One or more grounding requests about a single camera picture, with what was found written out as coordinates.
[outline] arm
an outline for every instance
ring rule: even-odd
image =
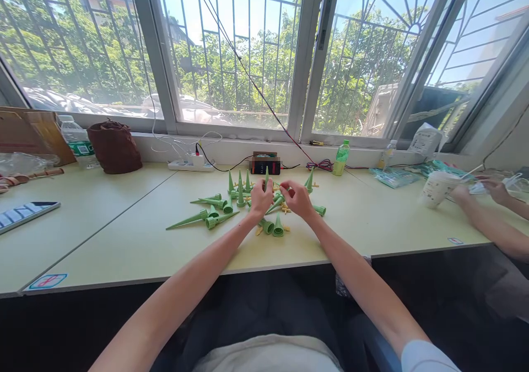
[[[482,180],[481,183],[489,191],[496,203],[510,209],[523,219],[529,220],[529,206],[525,202],[511,196],[503,183],[490,179]]]
[[[351,295],[399,358],[408,342],[415,339],[430,342],[386,282],[314,211],[307,189],[287,181],[281,184],[281,193],[288,207],[301,216],[314,231]]]
[[[272,203],[260,179],[252,190],[250,213],[232,230],[209,245],[170,277],[125,323],[101,353],[90,372],[148,371],[163,346],[193,311],[222,273],[231,257]]]
[[[458,186],[451,196],[472,225],[499,249],[514,259],[529,262],[529,238],[525,234],[498,218],[492,211],[479,205],[466,186]]]

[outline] hand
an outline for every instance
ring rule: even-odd
[[[261,220],[265,217],[266,212],[272,204],[273,195],[273,181],[272,178],[268,179],[268,183],[265,188],[265,180],[263,178],[258,179],[257,183],[252,189],[252,208],[250,212],[255,215],[256,219]]]
[[[468,187],[465,185],[457,185],[457,187],[450,193],[450,197],[452,197],[457,204],[461,204],[472,198]]]
[[[504,205],[511,199],[511,195],[509,192],[507,192],[507,189],[503,183],[496,182],[492,179],[484,179],[481,181],[481,183],[483,184],[483,187],[489,191],[492,199],[496,203]]]
[[[317,214],[310,202],[309,191],[305,186],[294,181],[286,181],[281,184],[279,189],[290,210],[304,220]]]

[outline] phone screen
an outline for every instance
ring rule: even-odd
[[[36,218],[58,205],[58,202],[35,201],[0,213],[0,233]]]

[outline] green bottle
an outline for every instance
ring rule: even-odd
[[[343,169],[346,167],[347,158],[349,157],[349,140],[344,139],[343,145],[338,148],[336,153],[336,161],[332,166],[332,174],[336,176],[342,176]]]

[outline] white t-shirt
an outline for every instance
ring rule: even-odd
[[[401,357],[403,372],[460,372],[433,344],[409,342]],[[265,335],[220,347],[202,358],[193,372],[343,372],[338,359],[319,339]]]

